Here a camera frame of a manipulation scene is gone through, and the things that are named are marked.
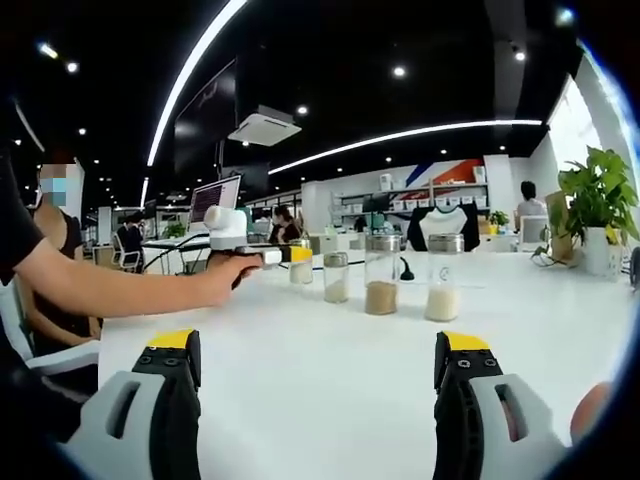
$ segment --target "black ceiling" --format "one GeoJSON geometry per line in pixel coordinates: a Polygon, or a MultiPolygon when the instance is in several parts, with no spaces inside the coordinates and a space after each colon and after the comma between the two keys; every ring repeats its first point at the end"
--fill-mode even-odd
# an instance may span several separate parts
{"type": "MultiPolygon", "coordinates": [[[[82,162],[85,211],[113,202],[138,205],[183,190],[197,178],[215,179],[213,161],[173,173],[172,135],[153,167],[146,161],[166,97],[182,64],[224,1],[84,2],[28,0],[2,25],[2,71],[7,92],[2,138],[13,146],[25,202],[33,201],[42,154],[10,102],[15,98],[45,146],[67,144],[82,162]],[[69,75],[61,60],[37,51],[49,42],[61,59],[77,61],[69,75]],[[77,130],[86,128],[79,136],[77,130]],[[110,192],[106,192],[107,179],[110,192]]],[[[579,52],[574,32],[555,25],[557,7],[543,0],[250,0],[206,52],[175,113],[220,68],[238,58],[239,105],[262,103],[294,113],[302,132],[272,148],[225,146],[225,163],[289,163],[325,150],[411,128],[458,121],[546,120],[579,52]],[[516,62],[510,42],[527,52],[516,62]],[[394,65],[406,67],[396,79],[394,65]]],[[[498,153],[528,156],[544,129],[476,129],[429,134],[369,146],[273,175],[271,189],[426,159],[498,153]],[[448,151],[441,155],[441,149],[448,151]]]]}

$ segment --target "glass jar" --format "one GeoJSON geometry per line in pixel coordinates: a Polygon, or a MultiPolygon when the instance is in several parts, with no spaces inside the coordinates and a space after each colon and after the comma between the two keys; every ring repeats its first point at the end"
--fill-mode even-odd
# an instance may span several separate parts
{"type": "Polygon", "coordinates": [[[460,311],[455,257],[464,252],[464,237],[459,233],[429,235],[427,249],[429,297],[424,316],[435,322],[450,322],[460,311]]]}
{"type": "Polygon", "coordinates": [[[365,312],[388,315],[398,309],[399,235],[371,235],[365,248],[365,312]]]}
{"type": "Polygon", "coordinates": [[[349,299],[349,257],[345,252],[324,255],[324,300],[343,303],[349,299]]]}
{"type": "MultiPolygon", "coordinates": [[[[300,238],[289,242],[289,245],[311,249],[309,239],[300,238]]],[[[289,283],[294,285],[307,285],[313,282],[313,257],[302,262],[289,264],[289,283]]]]}

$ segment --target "chair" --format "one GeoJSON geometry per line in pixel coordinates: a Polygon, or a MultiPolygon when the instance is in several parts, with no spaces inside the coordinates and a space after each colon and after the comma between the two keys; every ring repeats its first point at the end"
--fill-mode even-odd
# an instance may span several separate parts
{"type": "Polygon", "coordinates": [[[111,263],[118,265],[125,272],[135,272],[140,261],[140,252],[125,252],[120,237],[113,234],[113,257],[111,263]]]}
{"type": "MultiPolygon", "coordinates": [[[[11,347],[20,355],[30,370],[41,376],[48,377],[98,364],[100,349],[98,340],[91,340],[77,347],[50,355],[41,357],[34,355],[28,330],[23,324],[24,312],[15,280],[12,280],[6,287],[0,284],[0,317],[2,317],[4,331],[11,347]]],[[[87,399],[86,395],[56,385],[55,379],[48,384],[52,389],[63,393],[72,400],[82,402],[87,399]]]]}
{"type": "Polygon", "coordinates": [[[535,252],[538,247],[546,246],[547,242],[541,234],[545,227],[548,226],[549,217],[547,215],[525,215],[520,217],[518,251],[535,252]]]}

